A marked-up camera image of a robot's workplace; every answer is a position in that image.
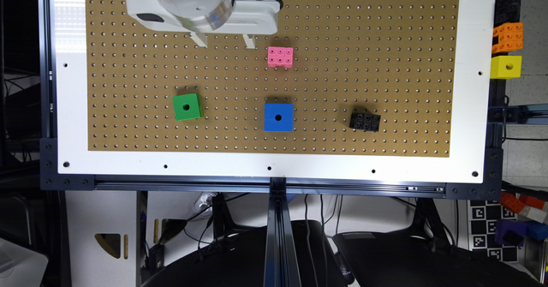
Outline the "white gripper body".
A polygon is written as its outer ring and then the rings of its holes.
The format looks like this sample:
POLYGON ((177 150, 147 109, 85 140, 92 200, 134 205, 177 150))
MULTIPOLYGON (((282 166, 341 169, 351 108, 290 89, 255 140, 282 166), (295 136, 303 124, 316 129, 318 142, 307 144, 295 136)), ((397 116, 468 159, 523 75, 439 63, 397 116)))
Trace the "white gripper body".
POLYGON ((125 0, 127 13, 156 31, 268 35, 277 32, 276 0, 125 0))

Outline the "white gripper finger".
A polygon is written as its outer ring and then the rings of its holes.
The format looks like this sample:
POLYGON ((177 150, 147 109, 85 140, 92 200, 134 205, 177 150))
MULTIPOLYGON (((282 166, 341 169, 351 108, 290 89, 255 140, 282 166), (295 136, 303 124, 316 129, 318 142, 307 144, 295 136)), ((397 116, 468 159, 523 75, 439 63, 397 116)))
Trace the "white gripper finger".
POLYGON ((243 34, 242 37, 244 39, 244 42, 245 42, 245 45, 246 45, 247 49, 255 49, 256 48, 255 37, 253 35, 243 34))
POLYGON ((208 47, 208 38, 205 33, 191 32, 189 36, 198 47, 201 47, 201 48, 208 47))

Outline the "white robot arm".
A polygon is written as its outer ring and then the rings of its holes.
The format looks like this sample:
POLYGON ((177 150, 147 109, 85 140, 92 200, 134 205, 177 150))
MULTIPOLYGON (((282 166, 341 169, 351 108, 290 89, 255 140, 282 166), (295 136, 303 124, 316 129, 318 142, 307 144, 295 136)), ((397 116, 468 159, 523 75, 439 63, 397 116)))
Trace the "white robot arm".
POLYGON ((256 35, 278 30, 283 0, 126 0, 128 14, 156 31, 189 33, 206 48, 210 33, 240 34, 247 48, 256 35))

